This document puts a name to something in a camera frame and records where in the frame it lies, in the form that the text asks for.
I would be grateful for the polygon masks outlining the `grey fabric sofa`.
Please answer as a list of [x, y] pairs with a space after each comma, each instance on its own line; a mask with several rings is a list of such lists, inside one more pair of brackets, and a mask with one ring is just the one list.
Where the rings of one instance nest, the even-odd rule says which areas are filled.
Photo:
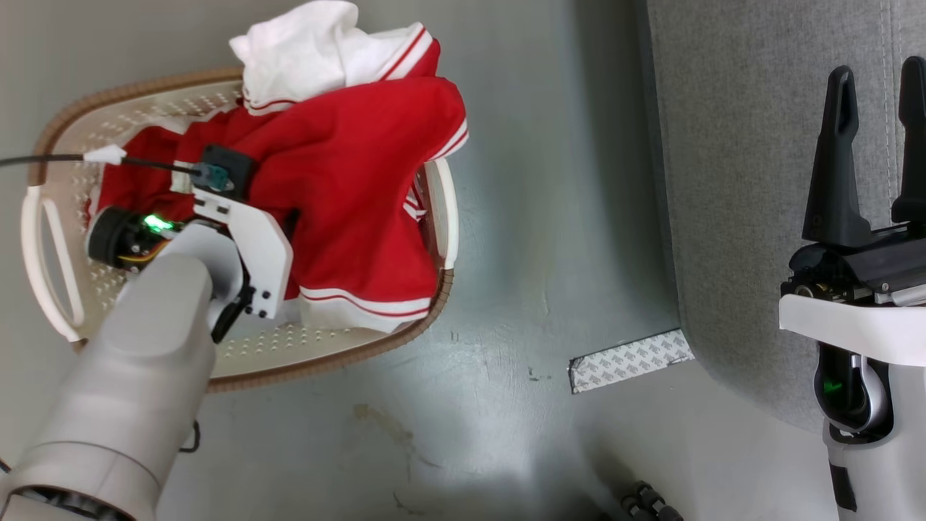
[[861, 214], [890, 225], [901, 67], [926, 57], [926, 0], [646, 0], [682, 329], [715, 382], [819, 433], [814, 344], [778, 328], [828, 76], [859, 98]]

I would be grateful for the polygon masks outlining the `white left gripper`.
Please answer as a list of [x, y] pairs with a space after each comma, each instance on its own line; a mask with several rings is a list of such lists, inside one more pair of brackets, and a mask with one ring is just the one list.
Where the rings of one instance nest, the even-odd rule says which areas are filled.
[[194, 189], [194, 220], [159, 251], [199, 261], [211, 278], [205, 322], [212, 340], [254, 332], [287, 315], [284, 301], [292, 246], [268, 212], [209, 190]]

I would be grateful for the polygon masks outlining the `patterned grey tape patch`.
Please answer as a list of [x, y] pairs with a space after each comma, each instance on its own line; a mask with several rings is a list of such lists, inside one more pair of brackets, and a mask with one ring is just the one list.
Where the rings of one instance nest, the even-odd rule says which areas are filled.
[[682, 330], [655, 334], [570, 360], [570, 392], [605, 388], [694, 359]]

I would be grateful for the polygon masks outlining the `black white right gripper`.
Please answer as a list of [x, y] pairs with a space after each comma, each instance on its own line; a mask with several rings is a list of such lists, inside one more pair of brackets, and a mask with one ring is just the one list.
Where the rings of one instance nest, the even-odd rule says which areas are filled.
[[896, 225], [876, 231], [860, 213], [853, 142], [859, 132], [854, 73], [829, 75], [802, 237], [819, 242], [790, 258], [778, 326], [883, 363], [926, 367], [926, 59], [901, 68], [905, 129]]

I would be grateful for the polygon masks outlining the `cream perforated laundry basket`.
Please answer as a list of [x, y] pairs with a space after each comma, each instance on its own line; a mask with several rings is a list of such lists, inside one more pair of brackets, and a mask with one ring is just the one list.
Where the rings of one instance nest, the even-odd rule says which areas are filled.
[[[70, 103], [44, 127], [34, 154], [82, 154], [116, 142], [159, 117], [204, 116], [241, 96], [241, 69], [215, 69], [143, 80]], [[21, 248], [30, 286], [47, 320], [76, 352], [113, 308], [125, 282], [84, 252], [86, 208], [98, 167], [32, 165], [21, 208]], [[416, 339], [442, 313], [459, 254], [459, 208], [449, 163], [417, 174], [426, 208], [424, 237], [438, 270], [429, 313], [392, 334], [317, 330], [298, 323], [245, 327], [218, 346], [209, 391], [234, 391], [322, 373], [390, 352]]]

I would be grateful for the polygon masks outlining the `black ribbed base part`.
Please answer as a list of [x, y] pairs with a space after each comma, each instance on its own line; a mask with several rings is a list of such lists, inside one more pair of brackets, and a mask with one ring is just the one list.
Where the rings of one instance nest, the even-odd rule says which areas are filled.
[[632, 521], [684, 521], [678, 510], [645, 481], [634, 483], [631, 491], [619, 501]]

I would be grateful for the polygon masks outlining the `red garment white striped trim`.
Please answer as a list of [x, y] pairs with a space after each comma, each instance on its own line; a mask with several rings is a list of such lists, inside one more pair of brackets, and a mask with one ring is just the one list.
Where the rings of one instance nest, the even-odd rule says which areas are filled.
[[169, 118], [122, 147], [142, 164], [103, 169], [90, 216], [109, 208], [191, 221], [187, 176], [159, 169], [199, 161], [209, 145], [255, 162], [245, 203], [292, 229], [286, 300], [315, 329], [393, 333], [423, 319], [437, 270], [420, 231], [415, 185], [427, 162], [469, 135], [459, 89], [437, 75], [440, 43], [420, 23], [318, 37], [290, 57], [306, 93], [242, 100], [202, 118]]

